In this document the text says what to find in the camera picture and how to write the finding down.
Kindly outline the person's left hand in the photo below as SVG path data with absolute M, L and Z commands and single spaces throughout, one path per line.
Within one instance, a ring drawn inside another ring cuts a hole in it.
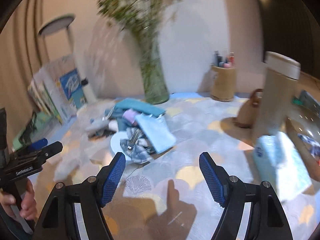
M 12 205 L 15 205 L 15 202 L 16 200 L 13 195 L 1 191 L 1 205 L 5 213 L 14 220 L 17 220 L 11 208 Z M 26 220 L 33 220 L 37 216 L 35 192 L 29 179 L 27 179 L 25 195 L 21 203 L 20 216 Z

